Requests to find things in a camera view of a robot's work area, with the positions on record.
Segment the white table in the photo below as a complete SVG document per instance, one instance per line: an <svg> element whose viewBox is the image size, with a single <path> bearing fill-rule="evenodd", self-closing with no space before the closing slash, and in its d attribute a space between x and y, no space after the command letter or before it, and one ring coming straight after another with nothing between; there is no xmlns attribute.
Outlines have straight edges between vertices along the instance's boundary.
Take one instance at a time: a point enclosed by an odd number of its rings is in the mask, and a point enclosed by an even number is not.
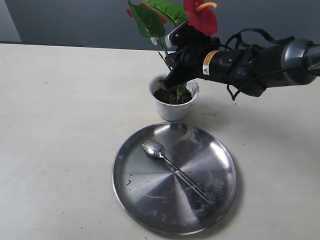
<svg viewBox="0 0 320 240"><path fill-rule="evenodd" d="M148 83L166 72L154 51L0 44L2 240L163 239L125 213L111 175L123 141L164 122ZM319 239L320 81L236 105L226 86L198 83L181 121L225 144L242 187L194 239Z"/></svg>

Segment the warning label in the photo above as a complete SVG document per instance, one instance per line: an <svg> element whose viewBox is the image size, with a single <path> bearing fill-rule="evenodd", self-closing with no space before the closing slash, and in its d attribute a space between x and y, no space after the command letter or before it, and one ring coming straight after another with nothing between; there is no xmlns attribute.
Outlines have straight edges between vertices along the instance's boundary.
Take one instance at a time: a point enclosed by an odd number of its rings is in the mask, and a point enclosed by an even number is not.
<svg viewBox="0 0 320 240"><path fill-rule="evenodd" d="M205 58L203 60L203 66L202 66L202 72L203 72L204 75L210 75L210 73L209 73L209 64L210 64L211 59L213 58L213 56L217 52L219 52L219 50L213 50L213 51L209 52L205 56Z"/></svg>

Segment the soil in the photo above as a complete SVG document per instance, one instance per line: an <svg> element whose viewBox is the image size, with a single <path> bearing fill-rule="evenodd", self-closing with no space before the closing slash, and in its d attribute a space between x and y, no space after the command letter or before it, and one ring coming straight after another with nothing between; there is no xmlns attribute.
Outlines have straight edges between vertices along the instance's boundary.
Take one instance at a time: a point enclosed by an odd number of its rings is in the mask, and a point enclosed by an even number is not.
<svg viewBox="0 0 320 240"><path fill-rule="evenodd" d="M177 101L178 95L177 95L176 86L171 87L168 90L164 90L160 88L159 90L155 91L153 95L159 101L165 104L172 104L172 105L185 104L192 99L191 92L188 89L186 89L183 92L182 97Z"/></svg>

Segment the yellow label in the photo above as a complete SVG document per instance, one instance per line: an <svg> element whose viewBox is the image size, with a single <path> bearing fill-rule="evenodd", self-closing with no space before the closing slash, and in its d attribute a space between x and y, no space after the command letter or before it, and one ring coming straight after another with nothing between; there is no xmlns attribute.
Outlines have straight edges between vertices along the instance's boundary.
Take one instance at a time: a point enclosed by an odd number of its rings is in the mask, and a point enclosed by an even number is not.
<svg viewBox="0 0 320 240"><path fill-rule="evenodd" d="M203 65L204 65L204 66L209 66L211 59L214 57L214 55L215 55L217 52L219 52L219 50L213 50L213 51L209 52L209 53L205 56L205 58L204 58L204 60L203 60Z"/></svg>

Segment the potted plant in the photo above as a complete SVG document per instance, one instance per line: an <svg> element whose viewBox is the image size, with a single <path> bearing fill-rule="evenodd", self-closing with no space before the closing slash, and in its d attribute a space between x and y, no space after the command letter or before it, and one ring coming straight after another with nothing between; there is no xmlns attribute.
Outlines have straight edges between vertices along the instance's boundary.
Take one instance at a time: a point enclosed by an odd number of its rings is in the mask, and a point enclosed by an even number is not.
<svg viewBox="0 0 320 240"><path fill-rule="evenodd" d="M128 0L127 13L135 19L137 28L142 37L150 39L154 45L161 46L164 54L168 50L164 41L166 29L164 24L170 23L174 27L188 20L188 24L205 35L217 32L217 19L209 7L216 7L213 2L204 0L183 0L183 6L167 0L142 0L139 5ZM170 65L163 55L159 56L171 71ZM149 83L149 91L155 100L156 111L167 121L183 118L189 111L192 102L199 95L199 86L195 80L182 83L170 89L160 87L159 81L167 75L158 75Z"/></svg>

